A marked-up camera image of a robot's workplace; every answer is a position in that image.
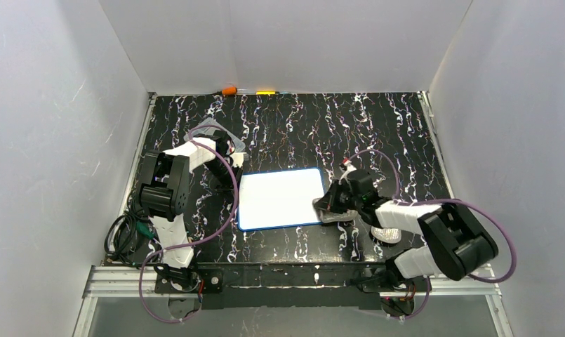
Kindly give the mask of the silver mesh scrubber pad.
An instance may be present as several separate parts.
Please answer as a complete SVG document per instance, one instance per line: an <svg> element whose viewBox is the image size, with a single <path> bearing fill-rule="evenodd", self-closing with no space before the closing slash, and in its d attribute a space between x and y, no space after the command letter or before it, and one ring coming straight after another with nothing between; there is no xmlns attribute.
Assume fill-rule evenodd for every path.
<svg viewBox="0 0 565 337"><path fill-rule="evenodd" d="M320 200L320 198L316 198L312 200L312 205L314 207L314 211L317 215L317 218L320 222L324 225L329 225L331 223L345 223L354 221L359 217L359 214L355 210L348 210L344 213L333 213L330 211L324 211L321 209L317 209L315 204Z"/></svg>

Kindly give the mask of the blue framed whiteboard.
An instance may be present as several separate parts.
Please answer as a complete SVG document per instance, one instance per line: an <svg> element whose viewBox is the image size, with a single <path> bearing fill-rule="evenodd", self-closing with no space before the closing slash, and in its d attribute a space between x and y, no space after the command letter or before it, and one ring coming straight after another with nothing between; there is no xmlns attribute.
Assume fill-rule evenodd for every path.
<svg viewBox="0 0 565 337"><path fill-rule="evenodd" d="M244 174L239 187L238 228L254 232L320 225L312 202L323 195L320 168Z"/></svg>

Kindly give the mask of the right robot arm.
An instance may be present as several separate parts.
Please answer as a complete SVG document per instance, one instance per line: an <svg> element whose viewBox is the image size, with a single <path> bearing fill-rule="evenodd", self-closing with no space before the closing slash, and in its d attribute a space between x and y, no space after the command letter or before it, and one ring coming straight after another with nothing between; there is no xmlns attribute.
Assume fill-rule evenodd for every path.
<svg viewBox="0 0 565 337"><path fill-rule="evenodd" d="M407 204L382 196L371 174L356 169L332 182L313 201L323 223L361 218L377 229L398 229L421 236L425 245L385 261L391 280L445 275L458 281L499 254L498 246L477 217L459 201Z"/></svg>

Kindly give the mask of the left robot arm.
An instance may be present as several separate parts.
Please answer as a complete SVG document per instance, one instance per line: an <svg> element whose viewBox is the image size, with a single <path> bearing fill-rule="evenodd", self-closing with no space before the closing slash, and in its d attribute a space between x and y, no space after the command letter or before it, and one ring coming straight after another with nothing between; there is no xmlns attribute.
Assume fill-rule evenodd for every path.
<svg viewBox="0 0 565 337"><path fill-rule="evenodd" d="M220 126L207 129L192 129L189 140L173 149L148 152L135 189L135 200L157 231L163 263L169 267L189 267L194 257L183 216L194 169L208 169L221 190L232 191L233 208L239 204L244 144Z"/></svg>

